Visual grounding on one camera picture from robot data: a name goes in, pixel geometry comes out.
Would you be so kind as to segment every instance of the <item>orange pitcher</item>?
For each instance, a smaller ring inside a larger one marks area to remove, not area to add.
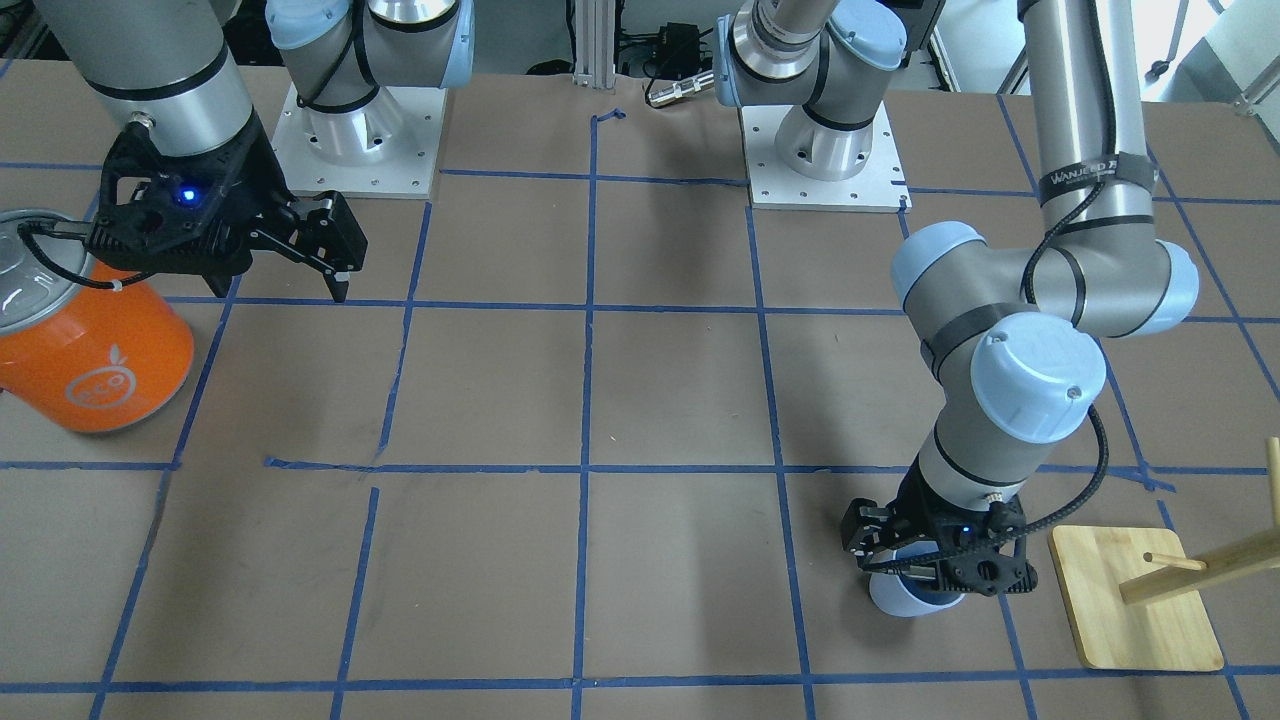
[[[65,220],[47,210],[0,213],[0,388],[59,425],[124,428],[177,395],[191,370],[191,329],[146,283],[119,292],[61,279],[23,246],[17,225]],[[36,237],[82,277],[122,279],[76,241]],[[0,433],[5,419],[0,415]]]

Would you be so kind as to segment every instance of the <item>orange logo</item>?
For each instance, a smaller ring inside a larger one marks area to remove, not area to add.
[[[138,378],[124,366],[128,357],[111,346],[110,365],[84,373],[67,386],[67,400],[90,410],[106,410],[124,404],[138,388]]]

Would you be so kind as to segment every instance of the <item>light blue joint cap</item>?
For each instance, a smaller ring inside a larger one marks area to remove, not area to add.
[[[1151,314],[1151,318],[1147,318],[1142,327],[1129,333],[1130,336],[1162,333],[1181,323],[1187,315],[1190,315],[1192,307],[1196,306],[1196,299],[1199,296],[1199,268],[1196,266],[1192,256],[1172,242],[1164,240],[1156,242],[1169,252],[1169,290],[1165,291],[1165,297],[1160,299],[1160,306]]]
[[[351,0],[266,0],[266,26],[279,50],[297,50],[333,29]]]
[[[987,245],[987,240],[978,234],[978,231],[956,220],[934,223],[906,238],[890,264],[893,291],[897,292],[899,302],[906,304],[906,296],[915,286],[915,281],[920,279],[920,275],[943,255],[973,241]]]
[[[876,0],[841,0],[827,20],[850,53],[882,70],[896,70],[906,49],[906,28],[897,13]]]
[[[733,27],[733,15],[723,15],[716,20],[716,99],[726,108],[741,108],[742,101],[737,97],[737,81],[733,73],[733,55],[728,49]]]
[[[471,82],[471,68],[475,65],[475,3],[462,0],[458,8],[457,31],[453,33],[453,47],[444,65],[444,79],[440,87],[462,87]]]
[[[1098,343],[1047,313],[995,324],[969,364],[973,392],[1001,430],[1033,445],[1059,442],[1084,421],[1107,382]]]

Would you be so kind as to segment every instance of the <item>wooden base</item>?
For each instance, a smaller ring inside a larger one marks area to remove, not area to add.
[[[1050,550],[1085,667],[1222,669],[1222,651],[1198,592],[1144,606],[1120,598],[1120,583],[1157,569],[1142,553],[1185,557],[1172,530],[1059,525],[1050,534]]]

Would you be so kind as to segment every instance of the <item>grey floor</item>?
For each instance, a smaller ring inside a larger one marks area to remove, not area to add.
[[[0,73],[4,206],[84,215],[110,120],[67,65]],[[287,78],[246,76],[270,126]],[[0,717],[1274,714],[1274,575],[1203,593],[1224,671],[1097,673],[1043,538],[1036,593],[918,620],[838,547],[942,402],[890,258],[943,219],[1034,243],[1029,100],[892,92],[914,208],[845,215],[753,210],[735,113],[639,92],[477,76],[433,201],[355,202],[344,306],[275,258],[227,301],[155,281],[197,360],[132,430],[0,395]],[[1197,552],[1270,523],[1280,159],[1224,106],[1147,128],[1157,229],[1202,295],[1106,343],[1114,469],[1076,521]],[[1092,459],[1064,442],[1029,512]]]

